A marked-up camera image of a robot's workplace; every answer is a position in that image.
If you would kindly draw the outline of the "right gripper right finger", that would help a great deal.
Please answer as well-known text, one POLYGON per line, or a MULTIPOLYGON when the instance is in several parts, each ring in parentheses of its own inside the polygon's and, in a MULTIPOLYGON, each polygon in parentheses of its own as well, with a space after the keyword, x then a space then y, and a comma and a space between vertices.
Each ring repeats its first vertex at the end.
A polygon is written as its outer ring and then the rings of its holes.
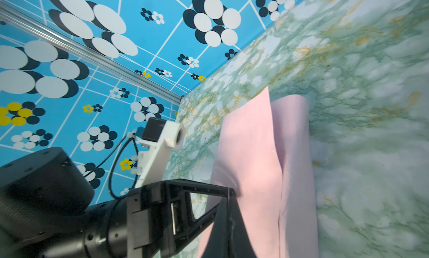
POLYGON ((229 258, 256 258, 235 197, 229 199, 229 258))

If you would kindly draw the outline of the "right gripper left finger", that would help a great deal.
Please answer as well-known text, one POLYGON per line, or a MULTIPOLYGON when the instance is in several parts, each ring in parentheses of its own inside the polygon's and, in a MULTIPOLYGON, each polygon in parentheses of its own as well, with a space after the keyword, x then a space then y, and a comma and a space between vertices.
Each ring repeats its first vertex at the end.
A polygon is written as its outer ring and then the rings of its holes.
POLYGON ((226 258, 229 252, 228 200, 223 198, 217 208, 212 231, 202 258, 226 258))

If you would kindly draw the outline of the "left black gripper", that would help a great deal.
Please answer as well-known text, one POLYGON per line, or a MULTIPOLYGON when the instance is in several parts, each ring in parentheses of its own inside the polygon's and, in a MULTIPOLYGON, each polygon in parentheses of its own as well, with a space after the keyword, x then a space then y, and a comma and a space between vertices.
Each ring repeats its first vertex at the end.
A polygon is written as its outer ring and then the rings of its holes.
POLYGON ((185 179, 161 181, 127 196, 127 257, 178 254, 215 219, 220 200, 235 191, 185 179))

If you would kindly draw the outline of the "purple wrapping paper sheet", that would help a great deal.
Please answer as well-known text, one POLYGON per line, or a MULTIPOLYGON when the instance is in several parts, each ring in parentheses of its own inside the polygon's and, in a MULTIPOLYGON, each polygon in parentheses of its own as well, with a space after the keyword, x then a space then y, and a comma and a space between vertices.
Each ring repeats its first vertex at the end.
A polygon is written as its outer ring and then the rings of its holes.
POLYGON ((268 89, 223 119, 211 183, 233 189, 258 258, 316 258, 309 106, 268 89))

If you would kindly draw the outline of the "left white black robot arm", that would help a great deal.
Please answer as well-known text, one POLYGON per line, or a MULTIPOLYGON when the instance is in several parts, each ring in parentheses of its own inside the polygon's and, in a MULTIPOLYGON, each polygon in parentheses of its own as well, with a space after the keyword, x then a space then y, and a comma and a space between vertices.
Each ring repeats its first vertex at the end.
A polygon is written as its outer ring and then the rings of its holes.
POLYGON ((206 228, 206 258, 234 257, 231 189, 183 179, 91 205, 94 191, 61 148, 1 168, 3 258, 169 258, 206 228))

